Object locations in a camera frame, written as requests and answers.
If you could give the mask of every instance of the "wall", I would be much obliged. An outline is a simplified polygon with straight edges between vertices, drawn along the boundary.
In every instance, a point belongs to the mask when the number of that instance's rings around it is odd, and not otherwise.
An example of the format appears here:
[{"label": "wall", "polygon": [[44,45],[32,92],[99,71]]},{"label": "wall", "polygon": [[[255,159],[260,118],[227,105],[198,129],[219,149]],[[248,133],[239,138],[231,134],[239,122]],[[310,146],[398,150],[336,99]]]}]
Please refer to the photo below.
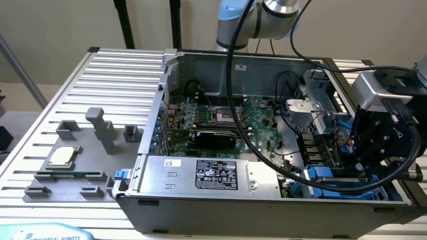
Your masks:
[{"label": "wall", "polygon": [[[172,47],[170,1],[127,0],[136,47]],[[212,50],[220,0],[182,0],[183,48]],[[426,54],[426,0],[314,0],[295,34],[304,55],[410,67]],[[90,46],[124,48],[112,0],[2,0],[0,31],[31,77],[62,84]],[[255,51],[256,41],[250,43]],[[292,54],[288,40],[274,41]],[[268,41],[260,53],[270,53]],[[19,82],[0,57],[0,81]]]}]

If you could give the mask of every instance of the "metal pole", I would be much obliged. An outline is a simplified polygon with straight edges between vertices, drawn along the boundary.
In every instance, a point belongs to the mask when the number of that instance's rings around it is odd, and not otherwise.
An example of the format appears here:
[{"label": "metal pole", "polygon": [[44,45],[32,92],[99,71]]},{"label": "metal pole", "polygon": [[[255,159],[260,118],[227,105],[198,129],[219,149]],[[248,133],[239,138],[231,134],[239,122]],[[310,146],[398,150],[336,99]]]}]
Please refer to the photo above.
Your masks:
[{"label": "metal pole", "polygon": [[24,83],[26,87],[28,88],[31,95],[34,96],[40,107],[44,109],[48,105],[47,99],[43,96],[43,93],[40,92],[38,85],[35,84],[35,82],[30,78],[18,58],[15,57],[15,54],[8,46],[6,39],[3,38],[2,33],[0,33],[0,51],[4,55],[6,60],[8,61],[8,64],[12,66],[22,82]]},{"label": "metal pole", "polygon": [[171,11],[171,26],[172,26],[172,42],[174,48],[182,49],[182,0],[168,0]]},{"label": "metal pole", "polygon": [[135,49],[130,14],[128,14],[128,8],[127,8],[127,0],[114,0],[114,5],[115,5],[115,8],[116,8],[118,14],[119,14],[119,20],[120,20],[126,48]]}]

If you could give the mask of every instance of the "black stand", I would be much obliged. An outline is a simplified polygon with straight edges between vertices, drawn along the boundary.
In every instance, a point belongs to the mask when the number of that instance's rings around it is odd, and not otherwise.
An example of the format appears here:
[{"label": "black stand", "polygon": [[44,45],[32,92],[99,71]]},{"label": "black stand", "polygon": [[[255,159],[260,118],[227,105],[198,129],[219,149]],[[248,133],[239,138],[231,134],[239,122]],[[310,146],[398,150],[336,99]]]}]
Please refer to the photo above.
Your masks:
[{"label": "black stand", "polygon": [[171,26],[172,26],[172,41],[174,48],[182,49],[182,0],[168,0],[168,6],[171,11]]},{"label": "black stand", "polygon": [[132,28],[127,9],[127,0],[114,0],[115,8],[118,9],[124,44],[127,49],[135,49]]}]

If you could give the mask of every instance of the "circuit board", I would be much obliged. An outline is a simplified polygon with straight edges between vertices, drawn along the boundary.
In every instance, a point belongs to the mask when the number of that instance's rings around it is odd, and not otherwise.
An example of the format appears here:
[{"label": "circuit board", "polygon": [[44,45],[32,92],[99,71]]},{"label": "circuit board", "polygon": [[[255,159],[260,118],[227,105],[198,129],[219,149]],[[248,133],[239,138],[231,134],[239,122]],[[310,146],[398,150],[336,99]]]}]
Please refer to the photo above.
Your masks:
[{"label": "circuit board", "polygon": [[[168,154],[175,157],[239,159],[252,154],[235,127],[228,106],[199,104],[194,99],[179,99],[168,130]],[[267,158],[275,158],[271,147],[280,140],[274,120],[274,106],[262,97],[248,97],[236,107],[240,122],[251,143]],[[235,146],[223,149],[199,148],[194,142],[198,131],[236,134]]]}]

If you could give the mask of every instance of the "slotted aluminum surface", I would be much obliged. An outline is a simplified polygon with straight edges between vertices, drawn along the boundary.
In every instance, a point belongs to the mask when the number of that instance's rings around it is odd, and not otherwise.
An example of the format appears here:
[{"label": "slotted aluminum surface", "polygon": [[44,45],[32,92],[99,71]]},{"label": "slotted aluminum surface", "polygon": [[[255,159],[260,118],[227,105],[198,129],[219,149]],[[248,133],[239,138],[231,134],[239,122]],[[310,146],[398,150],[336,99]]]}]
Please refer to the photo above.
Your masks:
[{"label": "slotted aluminum surface", "polygon": [[[22,200],[24,188],[31,184],[34,173],[40,169],[58,140],[55,129],[62,120],[76,120],[80,127],[88,127],[90,123],[84,118],[88,107],[103,107],[104,119],[111,120],[116,128],[123,128],[124,124],[144,127],[151,97],[164,71],[162,56],[162,51],[119,49],[100,49],[98,53],[84,56],[46,111],[0,166],[0,224],[64,223],[83,228],[96,239],[103,240],[188,239],[179,235],[140,234],[134,230],[116,203],[26,203]],[[354,60],[335,60],[335,63],[342,69],[364,66],[362,61]],[[344,77],[352,84],[358,73],[346,73]],[[418,159],[418,163],[427,176],[426,155]],[[421,186],[427,190],[427,182],[421,183]],[[220,236],[195,238],[242,239]],[[360,239],[425,240],[427,216],[406,225],[384,225]]]}]

